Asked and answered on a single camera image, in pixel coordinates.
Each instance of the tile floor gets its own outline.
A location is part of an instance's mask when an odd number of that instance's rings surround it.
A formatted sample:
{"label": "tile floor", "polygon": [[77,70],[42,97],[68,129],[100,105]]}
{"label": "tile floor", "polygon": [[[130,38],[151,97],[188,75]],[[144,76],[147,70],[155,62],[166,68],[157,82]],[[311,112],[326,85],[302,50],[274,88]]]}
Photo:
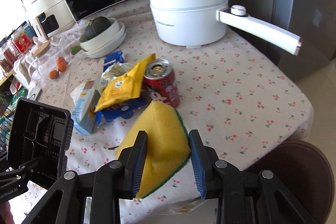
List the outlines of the tile floor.
{"label": "tile floor", "polygon": [[[319,71],[296,82],[300,89],[311,101],[315,118],[308,141],[317,146],[328,158],[336,176],[336,157],[334,145],[336,144],[336,60]],[[147,219],[139,224],[190,224],[215,223],[216,200],[209,200],[196,210],[180,214],[157,216]],[[14,215],[16,224],[24,219],[24,215]],[[329,216],[327,224],[336,223],[336,203]]]}

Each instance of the yellow package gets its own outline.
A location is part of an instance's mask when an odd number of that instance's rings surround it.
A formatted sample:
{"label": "yellow package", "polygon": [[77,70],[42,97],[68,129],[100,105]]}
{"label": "yellow package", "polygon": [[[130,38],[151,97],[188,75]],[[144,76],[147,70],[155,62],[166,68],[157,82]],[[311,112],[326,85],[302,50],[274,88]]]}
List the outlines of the yellow package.
{"label": "yellow package", "polygon": [[95,112],[140,97],[146,66],[153,60],[155,60],[155,54],[137,62],[125,75],[121,75],[109,83],[96,105]]}

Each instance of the orange fruit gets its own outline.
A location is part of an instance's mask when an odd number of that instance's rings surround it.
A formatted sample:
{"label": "orange fruit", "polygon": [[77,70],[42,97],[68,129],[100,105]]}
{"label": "orange fruit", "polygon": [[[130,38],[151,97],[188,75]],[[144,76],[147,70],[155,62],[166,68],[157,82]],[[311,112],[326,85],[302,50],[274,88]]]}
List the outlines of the orange fruit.
{"label": "orange fruit", "polygon": [[58,70],[52,70],[51,72],[49,72],[49,78],[50,79],[56,79],[58,77],[59,77]]}
{"label": "orange fruit", "polygon": [[63,62],[65,63],[65,59],[61,56],[56,59],[56,65],[59,65],[60,63],[63,63]]}
{"label": "orange fruit", "polygon": [[58,71],[60,72],[65,72],[65,70],[67,69],[67,64],[65,62],[61,62],[57,65]]}

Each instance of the kabocha squash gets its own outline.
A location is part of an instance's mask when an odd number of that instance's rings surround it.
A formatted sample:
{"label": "kabocha squash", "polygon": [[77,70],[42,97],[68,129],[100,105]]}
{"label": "kabocha squash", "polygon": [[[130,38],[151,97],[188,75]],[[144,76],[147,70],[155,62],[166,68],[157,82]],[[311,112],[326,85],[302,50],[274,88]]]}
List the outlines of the kabocha squash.
{"label": "kabocha squash", "polygon": [[106,17],[97,17],[92,21],[88,21],[89,25],[85,28],[84,32],[86,40],[93,39],[111,26],[111,22]]}

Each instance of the tablecloth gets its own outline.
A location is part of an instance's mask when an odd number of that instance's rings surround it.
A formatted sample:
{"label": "tablecloth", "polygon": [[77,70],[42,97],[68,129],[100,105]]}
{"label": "tablecloth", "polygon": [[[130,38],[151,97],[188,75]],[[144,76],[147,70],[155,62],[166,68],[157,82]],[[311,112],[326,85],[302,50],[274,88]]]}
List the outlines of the tablecloth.
{"label": "tablecloth", "polygon": [[[127,29],[123,50],[128,62],[136,62],[155,52],[157,58],[172,62],[181,104],[178,111],[187,130],[198,129],[205,145],[215,148],[219,158],[243,170],[271,151],[283,140],[307,137],[313,109],[302,91],[255,47],[232,30],[225,37],[198,49],[174,46],[159,39],[149,0],[128,0],[93,17],[114,16]],[[53,38],[70,46],[78,43],[86,24]],[[70,111],[71,91],[102,72],[102,59],[90,59],[80,52],[71,57],[67,72],[51,82],[32,82],[43,89],[40,102]],[[66,152],[68,169],[79,174],[97,170],[115,158],[109,147],[117,146],[142,110],[128,120],[103,124],[90,136],[73,132]],[[22,195],[22,209],[31,210],[45,193],[33,183]],[[189,162],[164,186],[141,200],[120,200],[122,223],[135,223],[149,214],[190,210],[201,199]]]}

